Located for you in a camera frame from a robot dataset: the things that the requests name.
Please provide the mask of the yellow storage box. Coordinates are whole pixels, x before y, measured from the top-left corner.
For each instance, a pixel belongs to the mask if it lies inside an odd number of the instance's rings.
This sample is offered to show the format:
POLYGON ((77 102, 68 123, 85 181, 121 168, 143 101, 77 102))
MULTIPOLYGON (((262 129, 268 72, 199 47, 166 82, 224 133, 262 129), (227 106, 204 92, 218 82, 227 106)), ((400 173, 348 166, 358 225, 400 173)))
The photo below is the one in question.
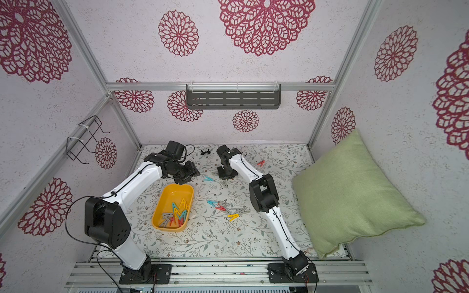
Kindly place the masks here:
POLYGON ((194 188, 189 184, 166 186, 152 217, 153 227, 166 232, 182 232, 189 222, 193 201, 194 188))

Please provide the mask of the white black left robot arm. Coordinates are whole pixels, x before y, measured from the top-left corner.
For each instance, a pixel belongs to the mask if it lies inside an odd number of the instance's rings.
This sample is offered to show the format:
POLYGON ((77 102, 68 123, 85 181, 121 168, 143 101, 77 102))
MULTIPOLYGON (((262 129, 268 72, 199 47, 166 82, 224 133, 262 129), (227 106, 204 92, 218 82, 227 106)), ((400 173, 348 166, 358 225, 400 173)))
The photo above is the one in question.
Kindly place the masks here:
POLYGON ((85 202, 85 234, 111 249, 123 267, 139 271, 149 257, 135 244, 126 213, 133 202, 153 183, 172 177, 177 184, 189 182, 200 175, 191 161, 179 162, 163 152, 152 153, 116 188, 102 197, 90 197, 85 202))

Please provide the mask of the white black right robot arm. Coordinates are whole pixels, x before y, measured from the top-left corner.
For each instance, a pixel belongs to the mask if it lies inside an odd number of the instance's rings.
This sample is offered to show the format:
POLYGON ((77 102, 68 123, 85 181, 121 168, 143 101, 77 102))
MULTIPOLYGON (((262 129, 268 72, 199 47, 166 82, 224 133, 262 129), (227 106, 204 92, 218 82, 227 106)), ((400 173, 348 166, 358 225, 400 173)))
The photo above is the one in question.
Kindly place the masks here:
POLYGON ((230 149, 222 145, 216 153, 222 164, 217 168, 220 179, 241 176, 249 183, 250 202, 254 210, 266 219, 276 237, 285 265, 285 274, 290 279, 302 276, 310 268, 309 258, 299 249, 283 219, 272 175, 257 170, 237 148, 230 149))

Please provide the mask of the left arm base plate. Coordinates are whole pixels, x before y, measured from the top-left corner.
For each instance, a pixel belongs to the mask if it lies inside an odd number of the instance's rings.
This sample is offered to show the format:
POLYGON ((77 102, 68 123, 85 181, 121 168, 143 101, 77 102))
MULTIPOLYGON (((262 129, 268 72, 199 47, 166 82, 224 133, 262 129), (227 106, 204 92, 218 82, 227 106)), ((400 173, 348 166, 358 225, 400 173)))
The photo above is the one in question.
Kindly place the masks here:
POLYGON ((150 264, 139 270, 123 268, 118 284, 169 284, 172 265, 150 264))

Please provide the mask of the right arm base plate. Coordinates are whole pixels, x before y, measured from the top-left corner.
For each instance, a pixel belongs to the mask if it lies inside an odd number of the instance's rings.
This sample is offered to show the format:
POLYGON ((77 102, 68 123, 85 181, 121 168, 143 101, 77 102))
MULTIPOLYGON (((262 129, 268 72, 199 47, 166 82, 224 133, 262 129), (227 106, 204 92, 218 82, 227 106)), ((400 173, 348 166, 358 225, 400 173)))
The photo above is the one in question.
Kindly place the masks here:
POLYGON ((279 283, 317 283, 319 282, 316 266, 310 263, 305 270, 295 274, 284 263, 269 263, 267 265, 269 282, 279 283))

